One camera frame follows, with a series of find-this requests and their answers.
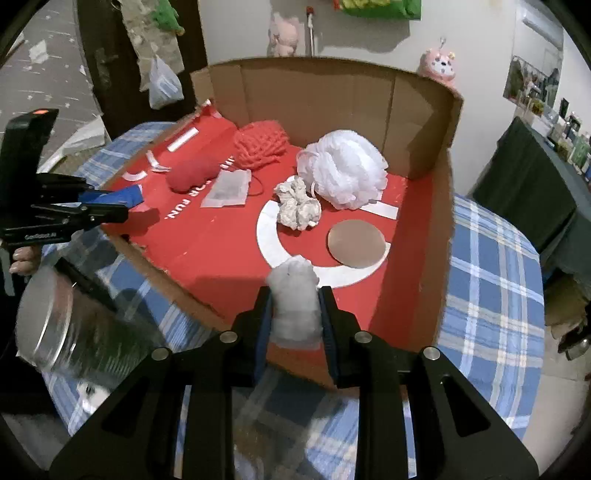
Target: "plaid tablecloth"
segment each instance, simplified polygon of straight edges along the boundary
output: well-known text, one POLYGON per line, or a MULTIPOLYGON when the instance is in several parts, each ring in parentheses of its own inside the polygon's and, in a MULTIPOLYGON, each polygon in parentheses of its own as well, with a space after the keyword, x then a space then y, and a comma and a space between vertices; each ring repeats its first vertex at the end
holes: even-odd
MULTIPOLYGON (((103 148, 76 174, 102 184, 169 125, 138 125, 103 148)), ((522 437, 544 353, 538 255, 511 224, 470 200, 456 196, 454 214, 447 306, 438 347, 522 437)), ((47 261, 58 252, 89 277, 100 279, 124 316, 140 314, 153 320, 173 351, 199 346, 210 335, 199 319, 189 318, 154 290, 99 230, 53 249, 47 261)), ((45 379, 68 431, 74 434, 88 418, 80 405, 77 382, 50 374, 45 379)), ((356 399, 268 367, 256 388, 234 392, 238 477, 353 478, 358 406, 356 399)), ((405 420, 413 476, 416 467, 408 405, 405 420)))

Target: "door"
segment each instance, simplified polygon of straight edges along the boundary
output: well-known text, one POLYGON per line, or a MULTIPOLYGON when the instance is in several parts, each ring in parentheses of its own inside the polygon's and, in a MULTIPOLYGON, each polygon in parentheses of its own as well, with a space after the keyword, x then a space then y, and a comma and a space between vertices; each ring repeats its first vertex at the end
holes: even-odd
POLYGON ((185 69, 178 74, 184 100, 152 110, 148 92, 139 91, 137 56, 131 45, 118 3, 111 0, 77 2, 80 38, 90 70, 93 93, 103 111, 111 138, 148 121, 174 122, 195 109, 189 74, 207 66, 196 0, 171 0, 185 34, 178 37, 185 69))

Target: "tile floor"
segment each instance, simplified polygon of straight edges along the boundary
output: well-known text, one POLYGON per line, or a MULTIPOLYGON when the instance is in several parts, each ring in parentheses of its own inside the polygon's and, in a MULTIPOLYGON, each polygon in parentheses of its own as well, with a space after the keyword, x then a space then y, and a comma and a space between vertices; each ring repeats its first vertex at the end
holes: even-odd
POLYGON ((544 472, 558 457, 579 423, 589 395, 591 351, 569 362, 557 353, 558 340, 546 330, 544 366, 538 395, 523 443, 544 472))

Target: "green stuffed toy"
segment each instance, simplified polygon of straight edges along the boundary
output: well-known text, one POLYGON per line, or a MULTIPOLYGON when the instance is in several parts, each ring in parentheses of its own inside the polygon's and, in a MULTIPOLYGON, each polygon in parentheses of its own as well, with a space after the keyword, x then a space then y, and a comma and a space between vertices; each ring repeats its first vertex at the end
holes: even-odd
POLYGON ((421 0, 333 0, 335 8, 356 17, 421 20, 421 0))
POLYGON ((152 20, 162 30, 176 33, 179 37, 184 34, 184 28, 178 24, 178 12, 169 0, 158 0, 156 10, 152 12, 152 20))

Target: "brown circle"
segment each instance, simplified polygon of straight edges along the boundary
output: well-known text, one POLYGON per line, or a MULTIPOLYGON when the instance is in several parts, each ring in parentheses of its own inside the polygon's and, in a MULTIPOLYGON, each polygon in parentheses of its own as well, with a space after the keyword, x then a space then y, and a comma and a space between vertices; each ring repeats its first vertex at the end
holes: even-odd
POLYGON ((343 265, 353 268, 370 267, 386 251, 382 232, 363 220, 344 220, 330 229, 330 254, 343 265))

